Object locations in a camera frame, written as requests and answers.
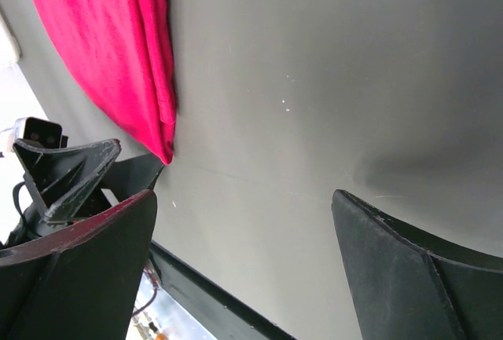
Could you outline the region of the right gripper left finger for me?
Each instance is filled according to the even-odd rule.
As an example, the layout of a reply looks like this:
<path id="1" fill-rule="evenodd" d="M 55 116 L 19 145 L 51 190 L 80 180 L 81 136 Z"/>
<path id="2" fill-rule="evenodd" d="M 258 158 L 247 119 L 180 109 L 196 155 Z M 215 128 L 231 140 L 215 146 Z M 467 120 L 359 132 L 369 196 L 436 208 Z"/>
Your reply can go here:
<path id="1" fill-rule="evenodd" d="M 144 190 L 1 251 L 3 339 L 124 339 L 156 222 Z"/>

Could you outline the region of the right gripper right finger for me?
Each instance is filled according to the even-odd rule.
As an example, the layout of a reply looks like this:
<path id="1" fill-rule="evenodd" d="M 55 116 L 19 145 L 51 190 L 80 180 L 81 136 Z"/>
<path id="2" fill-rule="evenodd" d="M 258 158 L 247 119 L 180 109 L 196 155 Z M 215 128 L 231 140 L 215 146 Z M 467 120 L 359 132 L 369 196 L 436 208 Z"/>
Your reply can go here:
<path id="1" fill-rule="evenodd" d="M 336 190 L 332 216 L 364 339 L 500 339 L 502 260 Z"/>

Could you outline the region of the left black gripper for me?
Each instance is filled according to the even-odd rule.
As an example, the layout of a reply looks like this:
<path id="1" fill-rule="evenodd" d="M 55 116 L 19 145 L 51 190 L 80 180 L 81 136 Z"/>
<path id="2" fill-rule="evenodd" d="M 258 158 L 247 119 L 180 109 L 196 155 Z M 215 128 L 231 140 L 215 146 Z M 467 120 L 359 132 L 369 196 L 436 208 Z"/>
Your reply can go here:
<path id="1" fill-rule="evenodd" d="M 143 190 L 153 190 L 164 164 L 153 154 L 116 161 L 116 139 L 71 148 L 42 148 L 18 139 L 13 150 L 24 168 L 24 181 L 14 185 L 18 225 L 2 246 L 16 246 L 113 207 Z M 26 185 L 33 203 L 20 207 Z"/>

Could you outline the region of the red t shirt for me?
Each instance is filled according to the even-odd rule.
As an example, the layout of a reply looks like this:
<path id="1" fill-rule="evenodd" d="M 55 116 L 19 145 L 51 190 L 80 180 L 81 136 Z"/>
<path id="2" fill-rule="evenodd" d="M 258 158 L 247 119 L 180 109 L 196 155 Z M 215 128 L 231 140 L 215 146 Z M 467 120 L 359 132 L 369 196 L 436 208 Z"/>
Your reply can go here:
<path id="1" fill-rule="evenodd" d="M 177 100 L 168 0 L 32 0 L 65 67 L 117 126 L 163 163 Z"/>

